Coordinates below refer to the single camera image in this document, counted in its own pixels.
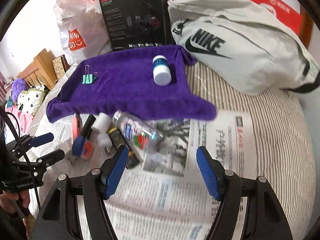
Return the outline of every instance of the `plastic bottle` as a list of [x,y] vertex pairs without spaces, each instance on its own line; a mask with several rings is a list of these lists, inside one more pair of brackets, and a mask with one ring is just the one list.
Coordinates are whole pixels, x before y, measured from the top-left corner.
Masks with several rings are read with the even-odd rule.
[[164,140],[161,132],[132,114],[118,110],[113,115],[112,121],[123,136],[141,150],[157,152],[158,145]]

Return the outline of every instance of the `pink blanket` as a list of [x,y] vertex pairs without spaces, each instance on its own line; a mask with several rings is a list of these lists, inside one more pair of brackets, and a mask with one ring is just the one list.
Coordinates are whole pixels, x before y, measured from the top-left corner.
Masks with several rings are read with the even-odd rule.
[[[6,112],[10,112],[12,113],[18,120],[19,123],[19,127],[20,127],[20,132],[22,134],[27,134],[29,131],[29,128],[31,126],[32,120],[33,120],[33,116],[31,114],[22,112],[18,109],[17,106],[11,106],[9,107]],[[14,118],[12,116],[9,116],[14,127],[17,130],[17,122],[14,120]]]

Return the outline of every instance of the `blue gripper pad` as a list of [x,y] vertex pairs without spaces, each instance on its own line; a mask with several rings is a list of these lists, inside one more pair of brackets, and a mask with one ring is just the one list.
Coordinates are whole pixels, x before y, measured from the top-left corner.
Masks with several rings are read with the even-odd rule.
[[203,177],[204,183],[207,186],[209,195],[214,197],[215,200],[219,200],[220,193],[218,187],[218,178],[215,176],[212,166],[207,158],[211,158],[207,149],[203,146],[197,149],[196,159]]
[[128,158],[129,158],[128,148],[124,147],[117,162],[113,166],[110,174],[106,179],[106,190],[104,192],[104,195],[106,196],[107,199],[109,199],[116,192],[119,181],[121,179],[121,176],[127,164]]
[[38,146],[40,146],[40,145],[43,145],[43,144],[52,142],[53,139],[54,139],[53,134],[49,132],[49,133],[40,135],[40,136],[38,136],[38,137],[34,137],[34,138],[31,140],[30,145],[33,146],[33,147],[38,147]]

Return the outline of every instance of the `silver screw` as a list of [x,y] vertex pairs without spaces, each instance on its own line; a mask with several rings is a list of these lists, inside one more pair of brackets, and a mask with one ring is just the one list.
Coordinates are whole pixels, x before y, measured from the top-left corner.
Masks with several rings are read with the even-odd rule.
[[233,174],[235,174],[232,170],[226,170],[224,172],[227,176],[233,176]]
[[267,182],[267,179],[263,176],[260,176],[259,177],[259,181],[262,182],[262,183],[266,183]]
[[67,176],[65,174],[60,174],[58,180],[64,180]]
[[93,169],[92,171],[91,171],[91,174],[92,175],[98,175],[100,173],[100,170],[99,169]]

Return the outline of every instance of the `human hand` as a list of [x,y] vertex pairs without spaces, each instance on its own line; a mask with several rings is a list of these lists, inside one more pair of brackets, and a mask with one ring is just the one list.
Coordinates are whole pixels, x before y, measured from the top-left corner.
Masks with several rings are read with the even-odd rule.
[[4,191],[2,194],[0,194],[0,207],[11,214],[14,214],[16,209],[12,206],[9,200],[18,200],[19,196],[22,199],[22,206],[27,208],[30,204],[30,195],[28,190],[19,193],[10,193],[8,191]]

